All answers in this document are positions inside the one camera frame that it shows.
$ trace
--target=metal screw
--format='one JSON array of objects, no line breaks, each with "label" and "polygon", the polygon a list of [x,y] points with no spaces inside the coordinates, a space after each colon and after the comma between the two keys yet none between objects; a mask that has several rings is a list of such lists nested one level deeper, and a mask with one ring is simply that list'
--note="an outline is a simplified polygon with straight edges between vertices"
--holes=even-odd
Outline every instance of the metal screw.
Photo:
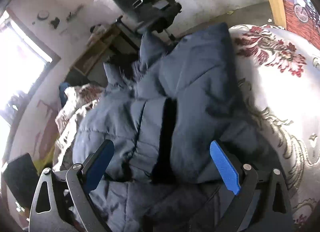
[{"label": "metal screw", "polygon": [[74,170],[78,170],[78,169],[81,168],[81,166],[82,166],[82,164],[76,163],[75,165],[72,166],[72,168],[73,168]]},{"label": "metal screw", "polygon": [[45,174],[45,175],[48,175],[50,173],[51,169],[50,168],[45,168],[42,172]]},{"label": "metal screw", "polygon": [[276,174],[276,175],[280,175],[280,171],[278,169],[273,169],[273,172]]},{"label": "metal screw", "polygon": [[251,170],[251,165],[250,165],[250,164],[244,164],[244,165],[243,165],[243,168],[244,168],[245,170]]}]

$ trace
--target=window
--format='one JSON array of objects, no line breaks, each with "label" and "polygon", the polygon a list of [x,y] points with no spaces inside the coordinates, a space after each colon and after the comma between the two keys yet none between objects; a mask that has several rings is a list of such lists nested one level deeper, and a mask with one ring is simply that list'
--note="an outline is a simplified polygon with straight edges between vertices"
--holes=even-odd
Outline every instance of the window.
[{"label": "window", "polygon": [[0,158],[17,116],[22,117],[30,90],[52,63],[5,11],[0,18]]}]

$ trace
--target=floral bedspread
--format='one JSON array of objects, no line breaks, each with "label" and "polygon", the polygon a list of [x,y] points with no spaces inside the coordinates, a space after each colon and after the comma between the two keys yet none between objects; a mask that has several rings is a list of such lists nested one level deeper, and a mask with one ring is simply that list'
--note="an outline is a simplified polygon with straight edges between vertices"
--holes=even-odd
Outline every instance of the floral bedspread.
[{"label": "floral bedspread", "polygon": [[104,88],[87,84],[68,87],[65,94],[68,101],[61,109],[55,121],[60,137],[55,141],[53,170],[67,170],[72,166],[72,150],[81,121],[100,99]]},{"label": "floral bedspread", "polygon": [[274,26],[230,28],[238,83],[286,172],[296,229],[320,199],[320,51]]}]

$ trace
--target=blue pad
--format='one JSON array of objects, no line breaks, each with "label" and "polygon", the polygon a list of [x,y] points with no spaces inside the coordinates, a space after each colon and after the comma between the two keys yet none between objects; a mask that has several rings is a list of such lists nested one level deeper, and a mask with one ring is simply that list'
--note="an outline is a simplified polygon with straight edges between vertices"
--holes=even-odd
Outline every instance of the blue pad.
[{"label": "blue pad", "polygon": [[100,152],[98,158],[94,161],[94,163],[88,170],[86,181],[83,185],[83,190],[87,194],[97,188],[103,174],[106,171],[106,168],[108,167],[115,153],[115,146],[112,141],[105,140],[101,146],[103,146],[103,150]]},{"label": "blue pad", "polygon": [[240,191],[239,174],[216,141],[210,144],[210,155],[227,189],[237,195]]}]

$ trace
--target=black metal bracket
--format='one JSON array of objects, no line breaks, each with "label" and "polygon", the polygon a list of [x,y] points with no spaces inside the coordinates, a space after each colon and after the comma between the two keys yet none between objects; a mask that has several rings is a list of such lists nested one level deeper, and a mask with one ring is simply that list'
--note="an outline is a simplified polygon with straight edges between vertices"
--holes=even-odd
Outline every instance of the black metal bracket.
[{"label": "black metal bracket", "polygon": [[[112,141],[105,140],[83,164],[76,163],[68,171],[55,173],[50,168],[44,169],[31,206],[29,231],[77,231],[68,223],[63,209],[63,190],[68,189],[87,232],[112,232],[95,212],[89,192],[96,189],[113,154]],[[241,189],[233,198],[218,225],[212,230],[214,232],[237,232],[249,209],[255,190],[262,186],[265,188],[264,193],[260,195],[251,223],[245,231],[292,232],[291,206],[280,170],[273,169],[271,173],[256,171],[253,166],[244,164],[241,171],[244,173]],[[49,199],[48,209],[45,209],[46,205],[42,202],[41,190],[43,189],[47,192]],[[37,207],[39,202],[41,202],[42,209]]]}]

